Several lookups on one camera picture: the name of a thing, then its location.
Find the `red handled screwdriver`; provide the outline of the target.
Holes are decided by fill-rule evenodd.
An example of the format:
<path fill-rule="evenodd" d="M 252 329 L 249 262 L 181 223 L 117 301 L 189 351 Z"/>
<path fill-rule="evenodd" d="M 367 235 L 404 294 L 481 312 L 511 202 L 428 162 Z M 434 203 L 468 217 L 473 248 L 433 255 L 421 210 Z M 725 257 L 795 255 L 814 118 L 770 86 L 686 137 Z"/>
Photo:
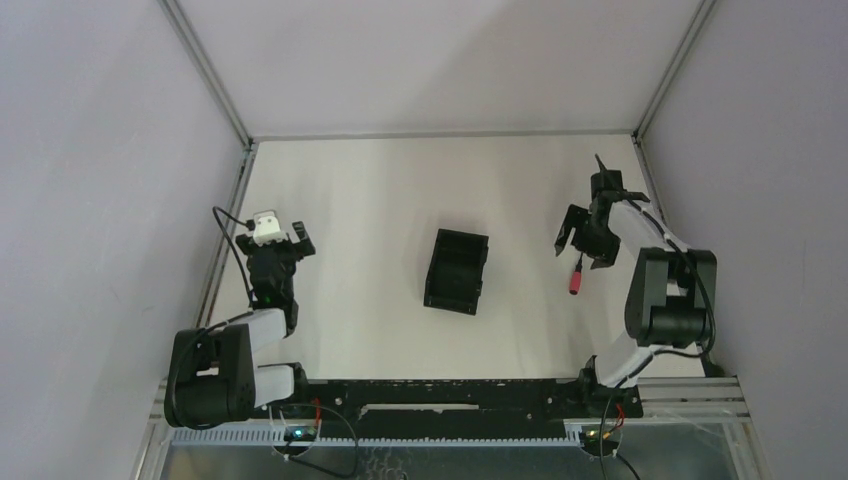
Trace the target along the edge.
<path fill-rule="evenodd" d="M 569 281 L 568 291 L 570 295 L 576 296 L 580 292 L 582 285 L 583 259 L 584 254 L 580 253 Z"/>

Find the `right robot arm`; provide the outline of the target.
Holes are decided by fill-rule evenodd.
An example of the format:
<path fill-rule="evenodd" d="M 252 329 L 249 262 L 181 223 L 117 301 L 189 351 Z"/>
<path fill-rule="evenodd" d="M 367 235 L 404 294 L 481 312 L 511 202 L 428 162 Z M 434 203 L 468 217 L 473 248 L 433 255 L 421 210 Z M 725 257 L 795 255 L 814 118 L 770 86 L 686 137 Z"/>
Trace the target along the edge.
<path fill-rule="evenodd" d="M 657 216 L 643 192 L 630 191 L 618 170 L 600 167 L 590 178 L 590 203 L 572 204 L 554 249 L 573 248 L 594 269 L 612 267 L 622 247 L 635 259 L 623 307 L 623 332 L 594 354 L 569 383 L 579 406 L 605 415 L 633 392 L 643 371 L 659 356 L 707 356 L 717 337 L 714 296 L 717 258 L 694 249 Z"/>

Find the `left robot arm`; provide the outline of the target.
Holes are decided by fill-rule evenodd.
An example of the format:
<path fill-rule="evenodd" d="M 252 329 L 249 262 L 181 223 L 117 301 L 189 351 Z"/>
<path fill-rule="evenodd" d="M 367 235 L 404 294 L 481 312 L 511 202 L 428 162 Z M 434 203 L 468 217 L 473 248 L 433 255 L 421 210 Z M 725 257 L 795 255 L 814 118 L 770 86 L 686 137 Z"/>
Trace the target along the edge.
<path fill-rule="evenodd" d="M 261 366 L 256 356 L 295 332 L 299 305 L 293 278 L 315 246 L 301 221 L 287 233 L 266 212 L 248 226 L 227 242 L 247 283 L 249 309 L 175 335 L 164 400 L 172 427 L 207 430 L 242 422 L 272 403 L 290 417 L 311 407 L 313 392 L 299 363 Z"/>

